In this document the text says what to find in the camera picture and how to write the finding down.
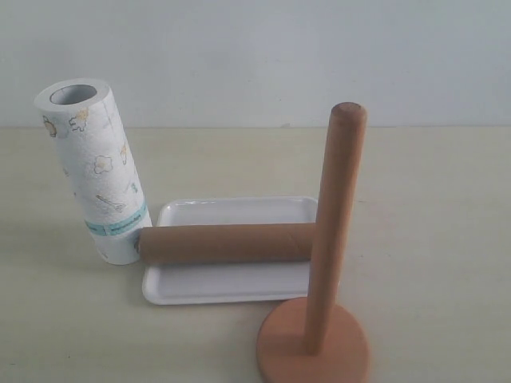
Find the brown cardboard tube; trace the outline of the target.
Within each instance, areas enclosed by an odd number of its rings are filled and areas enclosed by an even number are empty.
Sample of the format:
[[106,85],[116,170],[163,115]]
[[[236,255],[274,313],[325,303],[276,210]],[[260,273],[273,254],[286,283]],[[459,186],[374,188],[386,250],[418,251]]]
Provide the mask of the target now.
[[314,223],[145,227],[137,250],[150,265],[302,262],[314,234]]

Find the terracotta paper towel holder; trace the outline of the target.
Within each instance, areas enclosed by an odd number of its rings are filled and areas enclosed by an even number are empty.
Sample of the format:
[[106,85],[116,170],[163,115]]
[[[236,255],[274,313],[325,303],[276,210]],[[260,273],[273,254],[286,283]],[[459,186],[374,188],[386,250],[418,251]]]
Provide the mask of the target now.
[[361,105],[343,102],[332,108],[308,292],[277,306],[259,329],[256,360],[265,382],[367,380],[366,336],[356,318],[336,302],[365,131]]

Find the printed paper towel roll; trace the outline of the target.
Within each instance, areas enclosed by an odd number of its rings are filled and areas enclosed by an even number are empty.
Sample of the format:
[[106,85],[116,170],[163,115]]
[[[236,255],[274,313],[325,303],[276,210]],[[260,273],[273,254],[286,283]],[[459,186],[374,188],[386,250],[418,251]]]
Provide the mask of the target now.
[[34,104],[98,252],[113,265],[136,262],[139,232],[152,220],[112,89],[96,79],[60,81]]

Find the white plastic tray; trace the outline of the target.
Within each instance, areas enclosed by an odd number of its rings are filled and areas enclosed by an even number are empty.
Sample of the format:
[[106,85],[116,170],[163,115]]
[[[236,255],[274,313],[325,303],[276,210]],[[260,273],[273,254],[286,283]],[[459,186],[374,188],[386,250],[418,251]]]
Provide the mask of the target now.
[[159,306],[305,297],[316,211],[307,196],[172,201],[138,243],[143,295]]

